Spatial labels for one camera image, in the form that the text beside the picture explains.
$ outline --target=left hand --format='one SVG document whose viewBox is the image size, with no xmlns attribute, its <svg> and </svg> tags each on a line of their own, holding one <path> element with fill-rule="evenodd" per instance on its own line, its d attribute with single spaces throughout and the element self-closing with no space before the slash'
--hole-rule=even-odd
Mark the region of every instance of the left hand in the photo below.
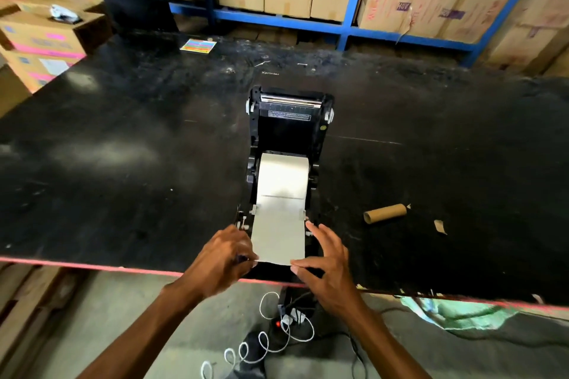
<svg viewBox="0 0 569 379">
<path fill-rule="evenodd" d="M 246 258 L 237 263 L 237 256 Z M 251 239 L 235 225 L 217 231 L 186 272 L 170 286 L 187 302 L 199 303 L 223 292 L 257 265 Z"/>
</svg>

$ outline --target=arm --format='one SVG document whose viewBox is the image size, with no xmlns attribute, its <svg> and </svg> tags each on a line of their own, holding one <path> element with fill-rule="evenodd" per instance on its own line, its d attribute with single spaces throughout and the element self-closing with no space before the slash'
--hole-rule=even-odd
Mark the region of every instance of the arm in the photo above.
<svg viewBox="0 0 569 379">
<path fill-rule="evenodd" d="M 324 257 L 291 261 L 291 270 L 317 297 L 326 311 L 342 319 L 359 339 L 375 369 L 384 379 L 429 379 L 418 362 L 394 339 L 383 319 L 371 310 L 356 289 L 348 267 L 348 250 L 330 228 L 306 227 L 318 239 Z M 320 268 L 322 279 L 306 268 Z"/>
<path fill-rule="evenodd" d="M 247 260 L 238 264 L 237 255 Z M 202 300 L 224 291 L 249 272 L 256 259 L 245 232 L 233 225 L 217 231 L 186 272 L 166 285 L 78 379 L 142 379 L 180 322 Z"/>
</svg>

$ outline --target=white paper on box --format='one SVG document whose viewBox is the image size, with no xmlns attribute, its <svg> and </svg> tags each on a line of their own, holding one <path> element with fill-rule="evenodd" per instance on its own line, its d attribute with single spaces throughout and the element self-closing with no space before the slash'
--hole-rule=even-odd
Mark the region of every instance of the white paper on box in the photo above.
<svg viewBox="0 0 569 379">
<path fill-rule="evenodd" d="M 263 153 L 257 182 L 252 248 L 259 261 L 289 265 L 304 258 L 304 205 L 309 182 L 306 157 Z"/>
<path fill-rule="evenodd" d="M 39 59 L 41 64 L 46 71 L 48 71 L 51 75 L 60 75 L 69 69 L 69 65 L 67 62 L 63 60 L 56 60 L 56 59 Z"/>
</svg>

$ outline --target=pink label on box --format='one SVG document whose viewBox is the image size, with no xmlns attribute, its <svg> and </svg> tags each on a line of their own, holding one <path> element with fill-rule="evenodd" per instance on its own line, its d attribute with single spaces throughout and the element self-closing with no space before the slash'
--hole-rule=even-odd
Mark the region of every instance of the pink label on box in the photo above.
<svg viewBox="0 0 569 379">
<path fill-rule="evenodd" d="M 52 81 L 55 78 L 53 75 L 48 74 L 38 74 L 35 72 L 30 72 L 30 76 L 34 77 L 36 80 Z"/>
<path fill-rule="evenodd" d="M 65 41 L 65 37 L 63 35 L 58 35 L 55 33 L 46 33 L 46 38 L 55 39 L 56 41 Z"/>
<path fill-rule="evenodd" d="M 56 52 L 53 50 L 45 50 L 43 48 L 28 47 L 28 45 L 14 44 L 14 48 L 19 52 L 31 52 L 33 54 L 52 55 L 55 57 L 68 57 L 70 59 L 83 59 L 85 54 L 80 52 Z"/>
</svg>

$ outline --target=concrete floor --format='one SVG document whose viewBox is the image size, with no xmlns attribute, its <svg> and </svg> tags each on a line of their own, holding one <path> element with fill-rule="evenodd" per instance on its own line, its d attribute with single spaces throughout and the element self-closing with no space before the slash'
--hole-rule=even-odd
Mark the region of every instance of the concrete floor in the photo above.
<svg viewBox="0 0 569 379">
<path fill-rule="evenodd" d="M 171 279 L 156 275 L 92 273 L 71 305 L 62 312 L 55 330 L 31 363 L 29 379 L 73 379 L 152 302 Z M 204 360 L 216 362 L 215 379 L 223 379 L 229 365 L 227 347 L 237 349 L 260 317 L 261 296 L 274 286 L 238 283 L 205 301 L 183 321 L 154 362 L 147 378 L 198 378 Z M 393 307 L 366 296 L 377 310 Z M 410 312 L 383 315 L 395 337 L 434 378 L 565 378 L 569 372 L 569 327 L 549 319 L 517 315 L 501 330 L 476 334 L 489 340 L 464 340 L 430 325 Z M 341 329 L 336 320 L 315 317 L 317 333 Z M 522 342 L 523 347 L 506 339 Z M 269 379 L 351 378 L 353 353 L 345 337 L 290 347 L 284 355 L 269 356 Z M 368 365 L 368 377 L 379 377 Z M 363 378 L 361 366 L 356 378 Z"/>
</svg>

